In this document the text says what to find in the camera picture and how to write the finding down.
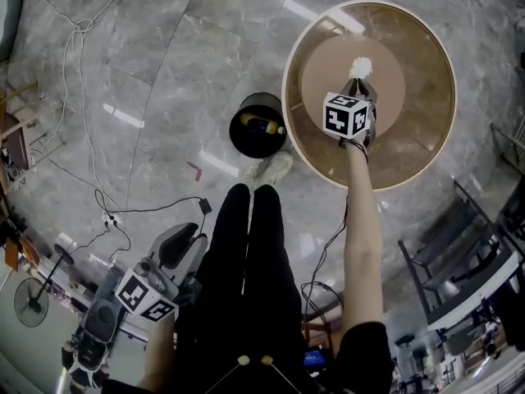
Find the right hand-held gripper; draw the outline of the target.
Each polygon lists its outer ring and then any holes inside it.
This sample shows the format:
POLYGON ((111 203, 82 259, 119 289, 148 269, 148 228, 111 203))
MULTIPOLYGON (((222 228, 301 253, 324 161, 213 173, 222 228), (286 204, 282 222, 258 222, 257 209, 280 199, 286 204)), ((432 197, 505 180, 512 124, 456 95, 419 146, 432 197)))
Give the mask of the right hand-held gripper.
POLYGON ((366 80, 353 78, 348 92, 325 97, 322 130, 342 140, 363 135, 368 147, 376 137, 376 102, 374 88, 366 80))

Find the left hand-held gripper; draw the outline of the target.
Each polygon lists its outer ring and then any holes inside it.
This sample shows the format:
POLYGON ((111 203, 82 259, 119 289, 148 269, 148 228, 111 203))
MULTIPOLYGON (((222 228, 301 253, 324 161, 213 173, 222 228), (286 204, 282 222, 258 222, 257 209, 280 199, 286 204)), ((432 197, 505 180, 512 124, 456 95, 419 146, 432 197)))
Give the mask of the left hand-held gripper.
POLYGON ((127 270, 116 298, 130 314, 156 323, 196 301, 201 291, 196 273, 207 249, 207 237, 194 237, 196 231, 193 222, 175 225, 155 239, 148 257, 127 270))

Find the white paper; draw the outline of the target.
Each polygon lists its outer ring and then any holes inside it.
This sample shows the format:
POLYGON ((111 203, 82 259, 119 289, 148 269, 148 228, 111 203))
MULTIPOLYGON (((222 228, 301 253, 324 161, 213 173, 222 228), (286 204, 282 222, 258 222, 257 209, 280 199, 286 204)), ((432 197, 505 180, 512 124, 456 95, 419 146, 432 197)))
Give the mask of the white paper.
POLYGON ((350 79, 366 79, 373 73, 372 60, 368 57, 357 57, 349 70, 350 79))

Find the black waste bin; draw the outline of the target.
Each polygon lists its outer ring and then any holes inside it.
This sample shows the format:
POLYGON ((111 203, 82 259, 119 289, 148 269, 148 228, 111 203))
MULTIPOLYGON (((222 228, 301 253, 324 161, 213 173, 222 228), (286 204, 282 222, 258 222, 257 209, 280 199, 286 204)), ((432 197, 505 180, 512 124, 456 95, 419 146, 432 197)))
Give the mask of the black waste bin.
POLYGON ((266 92, 251 94, 241 103, 229 126, 231 143, 241 154, 257 159, 273 156, 285 143, 287 132, 284 135, 269 135, 251 131, 240 122, 240 115, 243 112, 277 121, 285 128, 281 101, 275 95, 266 92))

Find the person's right forearm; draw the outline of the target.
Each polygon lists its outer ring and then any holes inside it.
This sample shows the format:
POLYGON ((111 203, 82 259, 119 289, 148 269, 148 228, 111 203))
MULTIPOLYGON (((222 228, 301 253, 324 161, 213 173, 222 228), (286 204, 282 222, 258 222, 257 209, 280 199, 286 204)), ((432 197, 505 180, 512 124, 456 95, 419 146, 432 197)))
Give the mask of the person's right forearm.
POLYGON ((383 316, 381 223, 368 163, 355 148, 346 149, 349 161, 343 329, 380 322, 383 316))

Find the person's left forearm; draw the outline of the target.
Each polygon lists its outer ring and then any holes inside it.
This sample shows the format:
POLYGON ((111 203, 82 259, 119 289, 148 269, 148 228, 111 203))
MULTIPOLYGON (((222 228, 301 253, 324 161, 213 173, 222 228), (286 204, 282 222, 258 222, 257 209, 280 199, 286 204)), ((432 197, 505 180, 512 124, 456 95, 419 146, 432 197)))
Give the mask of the person's left forearm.
POLYGON ((174 331, 175 312, 153 323, 148 334, 144 356, 144 375, 139 387, 158 394, 171 378, 175 359, 174 331))

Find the round glass-top table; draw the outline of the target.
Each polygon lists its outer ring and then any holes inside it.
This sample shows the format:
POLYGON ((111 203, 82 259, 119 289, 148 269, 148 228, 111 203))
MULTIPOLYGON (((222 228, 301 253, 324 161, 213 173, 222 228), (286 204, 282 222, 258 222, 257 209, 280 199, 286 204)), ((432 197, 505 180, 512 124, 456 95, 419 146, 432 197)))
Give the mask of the round glass-top table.
POLYGON ((422 174, 447 141, 457 106, 454 69, 444 45, 411 11, 382 0, 343 2, 314 17, 294 43, 281 84, 293 146, 322 179, 346 188, 348 162, 336 135, 322 129, 323 102, 343 94, 356 64, 377 96, 376 138, 369 146, 375 190, 422 174))

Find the black wrist band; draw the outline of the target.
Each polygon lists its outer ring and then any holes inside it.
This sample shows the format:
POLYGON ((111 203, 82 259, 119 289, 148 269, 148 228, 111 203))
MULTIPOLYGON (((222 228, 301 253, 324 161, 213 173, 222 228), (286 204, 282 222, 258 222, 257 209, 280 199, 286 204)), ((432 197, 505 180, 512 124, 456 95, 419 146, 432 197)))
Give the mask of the black wrist band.
POLYGON ((340 138, 338 145, 342 149, 347 149, 349 147, 357 149, 364 156, 366 163, 368 163, 368 153, 363 143, 360 143, 354 139, 348 140, 345 138, 340 138))

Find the person's black trousers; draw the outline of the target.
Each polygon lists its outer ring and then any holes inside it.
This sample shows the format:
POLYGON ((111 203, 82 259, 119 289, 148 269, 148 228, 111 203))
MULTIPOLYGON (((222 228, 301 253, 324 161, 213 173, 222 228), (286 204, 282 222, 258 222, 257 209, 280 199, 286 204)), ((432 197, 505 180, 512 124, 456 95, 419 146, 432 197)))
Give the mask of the person's black trousers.
POLYGON ((199 296, 177 319, 177 347, 188 350, 194 340, 226 345, 249 333, 267 341, 301 332, 301 299, 273 187, 250 191, 237 184, 229 190, 197 279, 199 296))

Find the grey white machine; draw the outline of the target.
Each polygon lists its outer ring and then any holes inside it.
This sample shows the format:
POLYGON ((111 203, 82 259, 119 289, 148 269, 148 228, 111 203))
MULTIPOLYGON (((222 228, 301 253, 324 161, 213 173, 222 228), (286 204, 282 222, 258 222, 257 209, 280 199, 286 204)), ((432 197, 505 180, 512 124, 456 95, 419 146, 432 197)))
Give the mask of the grey white machine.
POLYGON ((61 348, 62 366, 71 379, 70 394, 100 389, 109 378, 107 359, 126 316, 126 309, 115 296, 122 277, 117 268, 107 272, 79 327, 61 348))

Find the white shoe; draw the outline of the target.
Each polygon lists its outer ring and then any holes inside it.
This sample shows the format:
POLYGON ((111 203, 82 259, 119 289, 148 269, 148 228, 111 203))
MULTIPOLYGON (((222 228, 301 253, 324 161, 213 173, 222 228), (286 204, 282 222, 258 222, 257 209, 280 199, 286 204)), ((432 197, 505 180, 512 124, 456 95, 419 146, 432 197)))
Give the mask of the white shoe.
POLYGON ((254 178, 258 174, 258 169, 262 164, 262 159, 243 158, 241 160, 240 171, 243 176, 254 178))
POLYGON ((287 151, 274 154, 262 171, 255 178, 254 184, 260 186, 274 186, 292 168, 294 159, 287 151))

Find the black standing fan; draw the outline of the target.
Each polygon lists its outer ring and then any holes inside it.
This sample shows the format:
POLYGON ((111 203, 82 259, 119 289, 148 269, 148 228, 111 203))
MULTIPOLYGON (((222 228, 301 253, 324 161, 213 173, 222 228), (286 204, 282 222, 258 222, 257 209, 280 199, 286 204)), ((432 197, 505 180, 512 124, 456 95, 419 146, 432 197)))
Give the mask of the black standing fan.
POLYGON ((74 264, 71 255, 59 244, 54 245, 58 260, 44 282, 28 277, 16 288, 14 310, 20 323, 28 328, 38 327, 48 314, 48 290, 53 284, 53 275, 62 263, 74 264))

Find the small blue screen device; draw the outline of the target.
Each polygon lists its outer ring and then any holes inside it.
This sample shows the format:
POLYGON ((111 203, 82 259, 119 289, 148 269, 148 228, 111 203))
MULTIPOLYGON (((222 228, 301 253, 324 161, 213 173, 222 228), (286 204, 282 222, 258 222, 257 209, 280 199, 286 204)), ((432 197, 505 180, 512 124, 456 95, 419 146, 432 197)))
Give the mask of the small blue screen device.
POLYGON ((318 368, 326 365, 326 359, 323 354, 323 349, 310 349, 304 353, 304 367, 318 368))

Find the person's black top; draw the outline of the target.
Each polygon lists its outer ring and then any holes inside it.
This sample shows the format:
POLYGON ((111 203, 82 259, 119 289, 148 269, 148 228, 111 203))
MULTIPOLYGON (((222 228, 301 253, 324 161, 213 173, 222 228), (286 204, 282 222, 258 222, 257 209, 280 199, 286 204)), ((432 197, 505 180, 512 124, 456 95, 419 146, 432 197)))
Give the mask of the person's black top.
MULTIPOLYGON (((393 364, 383 323, 345 333, 336 358, 319 378, 304 367, 302 332, 263 340, 255 333, 222 345, 194 340, 178 346, 171 378, 158 394, 389 394, 393 364)), ((114 379, 102 394, 153 394, 114 379)))

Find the grey round pouf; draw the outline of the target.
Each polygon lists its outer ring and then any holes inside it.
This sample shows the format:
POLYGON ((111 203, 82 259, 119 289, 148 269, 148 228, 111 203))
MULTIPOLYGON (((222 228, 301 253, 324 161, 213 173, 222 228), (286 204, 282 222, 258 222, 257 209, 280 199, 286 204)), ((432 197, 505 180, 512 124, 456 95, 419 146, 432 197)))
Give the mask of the grey round pouf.
POLYGON ((22 0, 0 0, 0 64, 6 62, 16 37, 22 0))

